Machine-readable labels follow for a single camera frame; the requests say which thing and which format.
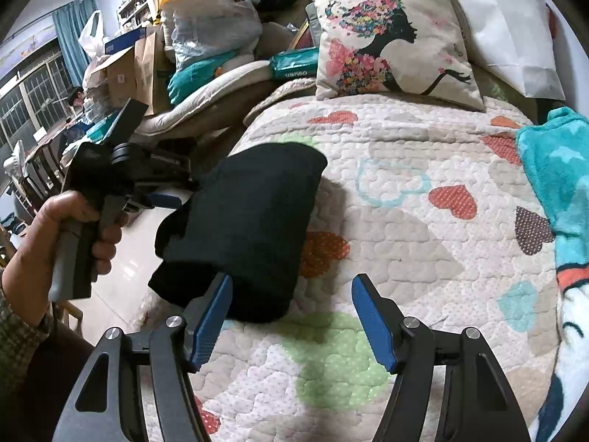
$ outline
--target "dark pants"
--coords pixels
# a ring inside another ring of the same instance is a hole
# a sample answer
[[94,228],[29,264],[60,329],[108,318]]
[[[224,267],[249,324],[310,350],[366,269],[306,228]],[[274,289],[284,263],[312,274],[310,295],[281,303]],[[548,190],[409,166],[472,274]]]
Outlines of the dark pants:
[[93,348],[63,324],[57,325],[33,356],[20,399],[10,408],[14,414],[6,430],[12,437],[5,440],[51,442],[61,411]]

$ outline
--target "heart-patterned quilt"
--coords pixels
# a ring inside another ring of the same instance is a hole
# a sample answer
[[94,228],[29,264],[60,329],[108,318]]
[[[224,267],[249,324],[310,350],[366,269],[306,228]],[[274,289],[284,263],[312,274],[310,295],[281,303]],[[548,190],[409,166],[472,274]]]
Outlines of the heart-patterned quilt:
[[[289,314],[264,326],[226,321],[191,375],[211,439],[372,440],[394,376],[352,305],[358,273],[432,328],[478,327],[532,423],[555,364],[559,295],[553,237],[514,145],[530,124],[490,98],[485,112],[391,94],[265,109],[234,152],[298,141],[329,163]],[[422,441],[434,440],[443,380],[437,368]]]

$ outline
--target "metal bolt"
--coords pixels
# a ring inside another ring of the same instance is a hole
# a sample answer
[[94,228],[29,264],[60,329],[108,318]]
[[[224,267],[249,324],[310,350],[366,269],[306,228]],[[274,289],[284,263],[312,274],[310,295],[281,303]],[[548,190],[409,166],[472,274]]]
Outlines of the metal bolt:
[[107,332],[104,333],[105,338],[107,338],[108,340],[116,339],[120,335],[121,329],[119,329],[118,327],[111,327],[110,329],[107,329]]
[[468,337],[469,339],[478,339],[479,337],[481,337],[481,333],[478,331],[478,329],[475,329],[474,327],[469,327],[466,330],[466,337]]
[[403,319],[403,324],[409,329],[415,329],[416,327],[419,327],[419,320],[415,317],[409,316]]
[[180,316],[170,316],[166,319],[166,325],[168,327],[178,327],[182,324],[182,318]]

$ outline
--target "blue curtain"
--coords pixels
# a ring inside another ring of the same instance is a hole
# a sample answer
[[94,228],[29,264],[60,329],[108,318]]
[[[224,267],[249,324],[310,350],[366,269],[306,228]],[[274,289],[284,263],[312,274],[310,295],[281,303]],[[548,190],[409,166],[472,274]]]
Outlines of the blue curtain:
[[97,9],[95,0],[75,0],[53,12],[57,41],[75,87],[82,86],[84,71],[90,63],[88,55],[78,43],[78,38],[92,12]]

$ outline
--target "human hand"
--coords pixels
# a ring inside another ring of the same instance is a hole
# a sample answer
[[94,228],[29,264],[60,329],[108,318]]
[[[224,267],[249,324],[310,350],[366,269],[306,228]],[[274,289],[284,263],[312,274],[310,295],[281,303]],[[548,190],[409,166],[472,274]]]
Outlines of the human hand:
[[[17,253],[2,273],[2,289],[15,314],[31,326],[38,326],[49,304],[49,288],[55,263],[55,246],[60,222],[67,218],[81,222],[98,221],[100,213],[75,191],[49,198],[27,230]],[[121,240],[121,227],[127,223],[122,213],[116,224],[107,227],[92,246],[98,274],[108,274],[111,259]]]

